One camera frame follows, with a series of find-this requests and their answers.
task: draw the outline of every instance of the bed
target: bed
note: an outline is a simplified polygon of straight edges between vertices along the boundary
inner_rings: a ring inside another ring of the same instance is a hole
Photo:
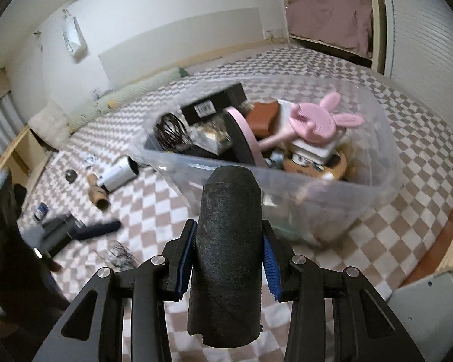
[[[95,155],[97,164],[91,171],[102,172],[106,165],[124,154],[128,140],[140,129],[148,111],[160,105],[162,99],[201,78],[238,74],[328,76],[347,79],[372,91],[387,114],[395,136],[402,163],[402,188],[391,204],[371,208],[329,249],[314,251],[295,244],[294,250],[325,268],[358,267],[384,298],[416,267],[441,233],[453,207],[453,130],[370,69],[291,46],[211,66],[160,88],[80,129],[63,151],[52,156],[19,220],[21,229],[34,224],[32,214],[40,202],[45,202],[52,214],[68,210],[86,224],[119,218],[124,225],[117,234],[88,244],[73,242],[56,257],[65,268],[56,279],[66,297],[74,298],[96,270],[110,265],[107,254],[114,241],[121,242],[142,262],[160,254],[165,243],[178,237],[185,220],[192,216],[183,199],[150,168],[141,169],[136,180],[112,194],[110,209],[102,213],[87,197],[84,156]],[[79,174],[73,184],[64,177],[69,168]],[[274,301],[265,277],[262,284],[263,332],[255,342],[236,349],[208,348],[197,337],[189,336],[187,294],[178,303],[165,303],[173,360],[283,360],[291,307]],[[326,304],[327,356],[332,356],[333,322],[328,300]],[[129,308],[124,314],[123,330],[123,360],[130,360]]]

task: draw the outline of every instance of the checkered mattress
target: checkered mattress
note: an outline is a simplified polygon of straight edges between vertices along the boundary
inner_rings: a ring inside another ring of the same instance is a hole
[[[413,270],[439,235],[453,207],[453,130],[431,111],[384,86],[370,70],[313,50],[291,47],[209,69],[160,88],[82,128],[63,151],[52,156],[19,220],[21,229],[34,224],[32,214],[40,202],[49,206],[49,216],[70,211],[86,224],[111,218],[119,218],[123,223],[118,233],[89,243],[73,242],[56,257],[65,268],[56,279],[66,297],[74,298],[97,269],[111,265],[108,249],[114,241],[121,242],[138,262],[143,262],[160,254],[167,241],[177,238],[190,216],[183,199],[150,168],[142,169],[136,180],[112,194],[110,208],[102,213],[87,197],[86,170],[82,165],[85,155],[95,155],[97,164],[91,171],[100,174],[124,154],[128,140],[165,97],[199,79],[252,74],[348,79],[374,94],[390,121],[403,164],[399,194],[391,204],[368,210],[346,237],[329,249],[313,251],[296,244],[294,250],[325,268],[342,270],[348,265],[356,266],[385,298]],[[69,168],[78,172],[73,184],[64,178]],[[209,348],[196,336],[189,336],[188,294],[178,303],[165,303],[173,360],[283,360],[291,306],[274,301],[265,276],[262,284],[263,332],[255,342],[236,349]],[[333,322],[328,300],[326,305],[329,356],[333,351]],[[129,360],[129,308],[124,314],[123,353],[123,360]]]

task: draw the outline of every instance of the clear plastic storage bin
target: clear plastic storage bin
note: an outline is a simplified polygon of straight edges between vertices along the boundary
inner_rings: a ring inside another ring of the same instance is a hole
[[[229,163],[146,150],[144,145],[159,115],[179,115],[180,105],[238,81],[247,95],[246,102],[284,99],[319,103],[328,92],[337,91],[342,101],[335,112],[358,113],[365,118],[360,128],[346,133],[352,143],[349,164],[355,168],[348,181],[325,181],[245,165],[262,189],[264,218],[270,220],[276,232],[325,246],[339,238],[376,200],[387,204],[394,197],[400,186],[399,157],[381,105],[370,91],[332,78],[276,75],[199,81],[152,110],[143,129],[131,140],[129,155],[138,163],[150,164],[173,182],[191,209],[199,213],[203,185],[216,167]]]

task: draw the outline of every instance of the pillow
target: pillow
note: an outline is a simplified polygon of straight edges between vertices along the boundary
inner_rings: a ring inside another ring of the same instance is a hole
[[[157,90],[172,81],[177,81],[187,73],[182,68],[172,68],[160,72],[136,83],[129,84],[120,90],[104,95],[97,101],[87,102],[77,107],[67,118],[70,133],[78,131],[101,115],[111,113],[121,106],[141,99],[147,93]]]
[[[52,101],[34,115],[28,125],[39,138],[56,150],[61,150],[70,137],[67,117],[62,109]]]

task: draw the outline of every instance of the folded pink fabric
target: folded pink fabric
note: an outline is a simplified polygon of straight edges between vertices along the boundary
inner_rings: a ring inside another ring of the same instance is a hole
[[[297,0],[287,7],[288,29],[369,58],[371,13],[369,0]]]

